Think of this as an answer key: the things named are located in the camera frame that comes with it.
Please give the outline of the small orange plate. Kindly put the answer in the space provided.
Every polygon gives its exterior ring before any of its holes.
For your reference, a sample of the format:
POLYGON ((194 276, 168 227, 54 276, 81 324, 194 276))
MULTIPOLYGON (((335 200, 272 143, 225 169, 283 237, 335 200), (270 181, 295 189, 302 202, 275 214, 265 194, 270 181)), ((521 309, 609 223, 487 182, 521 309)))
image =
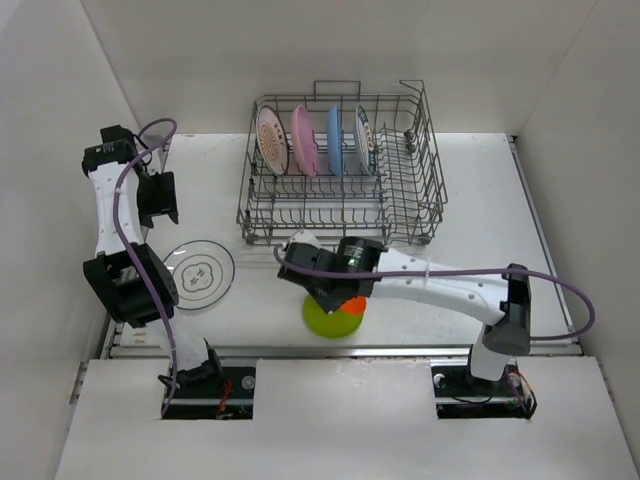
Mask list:
POLYGON ((354 297, 345 302, 340 310, 349 315, 363 315, 367 308, 367 298, 364 296, 354 297))

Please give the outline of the small green plate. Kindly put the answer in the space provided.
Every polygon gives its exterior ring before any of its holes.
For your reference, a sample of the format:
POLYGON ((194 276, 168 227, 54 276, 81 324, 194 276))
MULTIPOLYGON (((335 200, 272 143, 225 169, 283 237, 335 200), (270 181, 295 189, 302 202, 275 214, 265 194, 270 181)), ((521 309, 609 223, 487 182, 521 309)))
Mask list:
POLYGON ((303 320, 316 335, 328 339, 345 338, 353 334, 361 325, 364 314, 354 316, 340 310, 326 313, 320 305, 307 296, 303 303, 303 320))

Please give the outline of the white plate dark line emblem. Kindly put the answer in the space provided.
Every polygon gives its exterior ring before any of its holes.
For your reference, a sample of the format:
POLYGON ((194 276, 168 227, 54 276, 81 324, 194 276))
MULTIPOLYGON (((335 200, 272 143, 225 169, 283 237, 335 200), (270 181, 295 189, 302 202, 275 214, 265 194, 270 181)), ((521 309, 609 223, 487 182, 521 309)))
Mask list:
POLYGON ((197 311, 218 303, 230 290, 236 266, 218 242, 193 240, 174 248, 163 260, 178 292, 177 307, 197 311))

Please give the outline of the white plate teal lettered rim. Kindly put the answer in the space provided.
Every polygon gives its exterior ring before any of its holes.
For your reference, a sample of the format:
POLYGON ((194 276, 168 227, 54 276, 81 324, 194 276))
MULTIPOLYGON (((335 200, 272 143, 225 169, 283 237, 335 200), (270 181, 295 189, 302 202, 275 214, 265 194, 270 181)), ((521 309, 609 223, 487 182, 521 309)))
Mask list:
POLYGON ((377 152, 374 133, 367 113, 361 104, 358 104, 355 110, 353 135, 363 171, 371 177, 376 176, 377 152))

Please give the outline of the white plate orange sunburst pattern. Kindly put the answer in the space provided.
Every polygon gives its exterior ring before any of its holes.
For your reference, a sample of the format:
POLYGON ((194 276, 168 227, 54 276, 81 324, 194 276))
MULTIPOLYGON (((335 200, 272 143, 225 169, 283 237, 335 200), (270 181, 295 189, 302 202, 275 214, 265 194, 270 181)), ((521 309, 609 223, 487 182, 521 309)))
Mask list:
POLYGON ((268 105, 258 110, 256 135, 259 151, 269 170, 276 176, 285 175, 289 168, 287 136, 279 115, 268 105))

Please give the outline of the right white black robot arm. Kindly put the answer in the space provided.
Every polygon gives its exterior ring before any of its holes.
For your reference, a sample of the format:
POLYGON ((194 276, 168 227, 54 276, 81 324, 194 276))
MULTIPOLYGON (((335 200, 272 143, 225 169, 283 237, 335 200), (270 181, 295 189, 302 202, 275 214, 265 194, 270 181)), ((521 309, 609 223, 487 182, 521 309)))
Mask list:
POLYGON ((510 360, 530 352, 531 290, 527 269, 512 264, 495 273, 450 270, 361 237, 336 250, 299 232, 274 249, 279 278, 302 287, 326 313, 356 297, 407 300, 471 317, 481 331, 463 369, 465 386, 487 393, 510 360))

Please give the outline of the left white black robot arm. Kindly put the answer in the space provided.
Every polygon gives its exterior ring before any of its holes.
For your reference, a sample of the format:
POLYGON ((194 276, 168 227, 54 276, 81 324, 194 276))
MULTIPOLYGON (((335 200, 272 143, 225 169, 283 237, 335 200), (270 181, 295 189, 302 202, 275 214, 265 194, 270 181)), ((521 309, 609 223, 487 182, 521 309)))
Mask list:
POLYGON ((100 135, 100 144, 86 148, 82 160, 99 222, 95 255, 84 262, 84 277, 115 322, 134 329, 159 325, 172 360, 162 383, 180 393, 195 389, 213 396, 225 379, 219 358, 205 340, 180 327, 175 280, 143 238, 156 217, 179 221, 173 173, 147 170, 154 152, 170 139, 148 144, 121 125, 105 127, 100 135))

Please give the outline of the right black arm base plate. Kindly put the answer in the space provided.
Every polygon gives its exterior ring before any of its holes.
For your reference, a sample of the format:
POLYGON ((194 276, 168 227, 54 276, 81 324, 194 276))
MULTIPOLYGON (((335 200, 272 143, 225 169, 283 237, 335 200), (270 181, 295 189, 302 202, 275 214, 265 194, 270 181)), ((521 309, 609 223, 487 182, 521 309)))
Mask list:
POLYGON ((538 408, 530 383, 514 364, 497 381, 472 377, 467 367, 442 365, 432 376, 439 419, 524 419, 538 408))

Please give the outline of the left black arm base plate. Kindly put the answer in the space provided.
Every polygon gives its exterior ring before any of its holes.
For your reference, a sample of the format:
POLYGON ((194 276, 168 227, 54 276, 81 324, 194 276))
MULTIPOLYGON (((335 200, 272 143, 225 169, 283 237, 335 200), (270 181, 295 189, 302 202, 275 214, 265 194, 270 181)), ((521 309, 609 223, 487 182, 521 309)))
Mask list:
POLYGON ((214 374, 179 386, 161 414, 163 420, 251 420, 256 386, 255 366, 226 366, 214 374))

